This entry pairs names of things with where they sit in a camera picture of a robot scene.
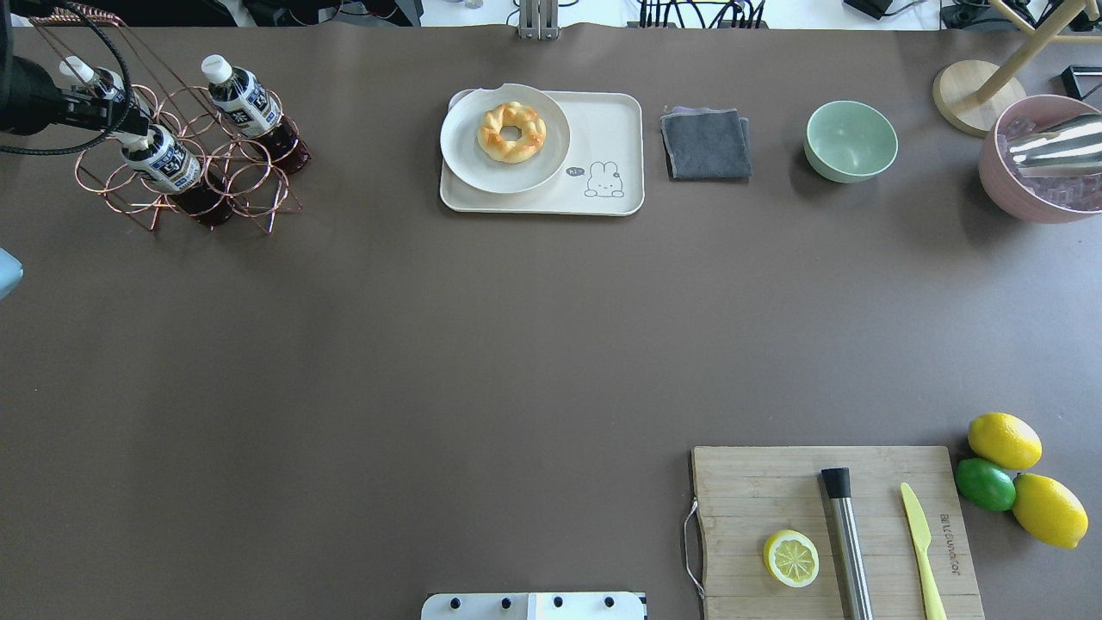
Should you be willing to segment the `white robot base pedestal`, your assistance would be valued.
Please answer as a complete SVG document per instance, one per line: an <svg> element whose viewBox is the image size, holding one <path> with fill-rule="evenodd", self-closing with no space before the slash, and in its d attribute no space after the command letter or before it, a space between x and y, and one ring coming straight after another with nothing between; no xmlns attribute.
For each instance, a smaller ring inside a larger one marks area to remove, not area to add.
<svg viewBox="0 0 1102 620"><path fill-rule="evenodd" d="M645 592L437 592L421 619L647 619Z"/></svg>

